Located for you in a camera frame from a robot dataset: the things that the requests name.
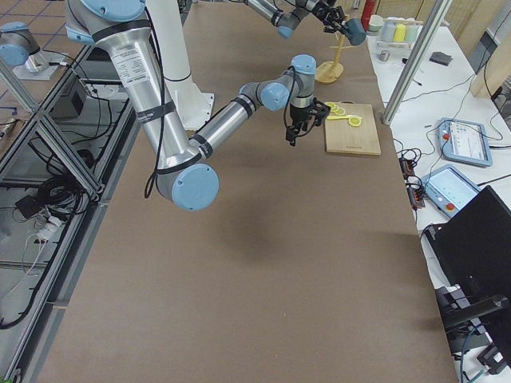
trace silver robot arm segment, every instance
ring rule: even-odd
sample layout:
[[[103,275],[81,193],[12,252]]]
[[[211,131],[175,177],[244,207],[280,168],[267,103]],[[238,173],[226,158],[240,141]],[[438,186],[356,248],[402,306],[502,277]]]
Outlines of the silver robot arm segment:
[[[25,65],[33,73],[41,72],[49,65],[23,22],[9,22],[0,26],[0,57],[7,65]]]
[[[110,6],[117,2],[117,7]],[[293,124],[287,139],[294,145],[309,121],[321,123],[329,108],[313,97],[316,63],[299,55],[273,81],[245,85],[240,94],[190,140],[162,81],[160,63],[149,44],[151,23],[141,0],[68,0],[68,36],[105,50],[155,153],[156,187],[177,206],[196,211],[207,207],[219,189],[218,176],[204,164],[260,106],[277,111],[290,104]],[[164,102],[161,92],[163,86]]]
[[[285,14],[275,2],[267,0],[244,0],[245,4],[266,18],[283,38],[290,38],[299,23],[308,15],[314,14],[324,25],[327,33],[340,32],[346,35],[352,45],[360,45],[366,39],[360,20],[353,18],[345,21],[341,6],[335,7],[336,0],[286,0],[294,6],[292,12]]]

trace wooden banana stand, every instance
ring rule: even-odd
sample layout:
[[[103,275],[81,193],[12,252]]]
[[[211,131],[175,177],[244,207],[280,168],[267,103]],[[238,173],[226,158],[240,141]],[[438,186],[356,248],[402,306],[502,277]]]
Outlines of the wooden banana stand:
[[[334,60],[325,61],[316,69],[316,82],[320,84],[333,84],[337,81],[341,74],[343,74],[344,67],[341,63],[339,63],[339,60],[341,59],[341,51],[343,50],[343,43],[344,35],[341,34]]]

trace plug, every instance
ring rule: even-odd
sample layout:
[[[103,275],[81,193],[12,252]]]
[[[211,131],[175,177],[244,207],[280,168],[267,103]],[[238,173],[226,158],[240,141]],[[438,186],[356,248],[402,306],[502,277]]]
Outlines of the plug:
[[[55,235],[60,226],[62,226],[62,221],[57,217],[50,216],[48,221],[46,221],[45,226],[38,231],[39,241],[49,241]]]

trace metal profile rail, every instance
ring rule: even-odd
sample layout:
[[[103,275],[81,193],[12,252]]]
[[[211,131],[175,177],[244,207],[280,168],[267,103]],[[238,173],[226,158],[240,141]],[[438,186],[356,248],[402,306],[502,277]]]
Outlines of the metal profile rail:
[[[424,58],[426,51],[433,41],[438,27],[446,16],[447,10],[449,9],[452,2],[453,0],[435,1],[430,16],[428,17],[426,24],[422,27],[422,31],[418,36],[417,42],[411,51],[410,58],[405,65],[405,69],[402,71],[394,91],[390,96],[389,103],[387,104],[385,112],[382,115],[383,124],[389,125],[398,112],[399,105],[401,104],[406,91],[410,87],[410,84],[414,80],[415,73],[417,72],[422,59]]]

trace brown table surface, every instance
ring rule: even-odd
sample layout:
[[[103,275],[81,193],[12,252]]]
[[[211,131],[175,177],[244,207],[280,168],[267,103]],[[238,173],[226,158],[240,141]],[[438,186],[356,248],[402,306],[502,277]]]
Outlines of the brown table surface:
[[[283,41],[242,4],[199,3],[186,38],[217,106],[335,45],[307,18]],[[318,85],[324,101],[382,111],[365,46]],[[181,211],[142,196],[140,134],[40,382],[455,382],[390,130],[380,157],[328,155],[323,128],[291,148],[258,111],[211,158],[220,194]]]

